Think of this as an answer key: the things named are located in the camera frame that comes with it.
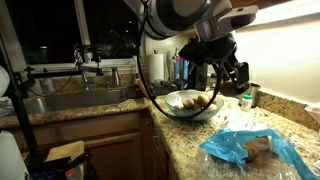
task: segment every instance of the drawer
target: drawer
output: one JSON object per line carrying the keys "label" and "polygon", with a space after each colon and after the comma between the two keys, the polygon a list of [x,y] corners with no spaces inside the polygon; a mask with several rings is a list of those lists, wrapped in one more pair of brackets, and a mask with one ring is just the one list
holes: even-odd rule
{"label": "drawer", "polygon": [[[83,138],[99,135],[139,130],[140,124],[138,112],[72,120],[33,127],[39,146],[72,140],[82,140]],[[7,131],[15,136],[20,149],[27,148],[20,129],[8,129]]]}

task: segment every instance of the kitchen faucet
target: kitchen faucet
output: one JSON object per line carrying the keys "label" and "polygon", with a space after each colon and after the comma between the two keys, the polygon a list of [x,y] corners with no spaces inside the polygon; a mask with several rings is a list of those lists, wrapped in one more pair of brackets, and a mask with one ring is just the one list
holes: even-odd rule
{"label": "kitchen faucet", "polygon": [[84,61],[81,56],[81,53],[79,50],[75,49],[74,50],[74,57],[75,57],[75,62],[76,66],[78,67],[78,70],[81,71],[81,76],[82,76],[82,84],[83,88],[88,91],[90,89],[90,84],[92,82],[88,79],[86,72],[95,72],[97,76],[102,76],[102,69],[99,67],[99,62],[101,62],[100,56],[94,57],[94,61],[97,63],[97,67],[88,67],[84,66]]}

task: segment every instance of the plastic bag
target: plastic bag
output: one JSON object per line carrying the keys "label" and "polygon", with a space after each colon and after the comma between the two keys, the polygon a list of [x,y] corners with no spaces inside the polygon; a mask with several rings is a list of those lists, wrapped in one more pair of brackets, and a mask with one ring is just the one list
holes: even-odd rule
{"label": "plastic bag", "polygon": [[295,170],[302,179],[319,179],[304,164],[299,154],[295,151],[293,144],[289,140],[283,139],[283,136],[279,132],[254,123],[251,117],[241,113],[233,113],[227,120],[227,127],[217,131],[213,136],[200,144],[201,149],[215,157],[236,163],[241,171],[245,173],[247,163],[244,159],[248,157],[248,152],[243,148],[244,143],[256,137],[268,136],[271,142],[270,150],[276,153],[284,162],[279,162],[280,164],[273,162],[273,166],[277,165],[267,167],[270,172],[279,170],[278,174],[275,175],[279,179],[280,177],[281,179],[283,177],[295,179]]}

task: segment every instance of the paper towel roll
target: paper towel roll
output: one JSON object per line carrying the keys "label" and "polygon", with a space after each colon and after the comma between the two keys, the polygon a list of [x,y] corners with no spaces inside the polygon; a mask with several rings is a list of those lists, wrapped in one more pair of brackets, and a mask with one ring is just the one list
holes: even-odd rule
{"label": "paper towel roll", "polygon": [[149,55],[148,60],[149,60],[150,82],[154,83],[155,79],[164,80],[164,55],[163,54]]}

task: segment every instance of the metal pole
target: metal pole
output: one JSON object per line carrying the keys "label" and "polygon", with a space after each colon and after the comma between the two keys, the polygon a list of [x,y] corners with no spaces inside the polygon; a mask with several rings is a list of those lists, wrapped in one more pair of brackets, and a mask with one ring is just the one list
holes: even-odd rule
{"label": "metal pole", "polygon": [[30,161],[30,163],[33,164],[33,162],[35,162],[35,161],[43,160],[44,156],[41,153],[41,151],[38,147],[36,138],[34,136],[26,108],[25,108],[23,100],[22,100],[23,98],[22,98],[20,89],[18,87],[18,83],[16,82],[16,80],[14,78],[14,72],[12,70],[12,66],[10,64],[8,54],[5,50],[1,34],[0,34],[0,49],[2,51],[2,56],[3,56],[0,63],[7,70],[9,77],[10,77],[10,85],[7,90],[8,96],[11,98],[12,105],[14,107],[17,118],[19,120],[20,128],[22,130],[23,136],[25,138],[25,141],[26,141],[28,148],[29,148],[29,151],[30,151],[29,161]]}

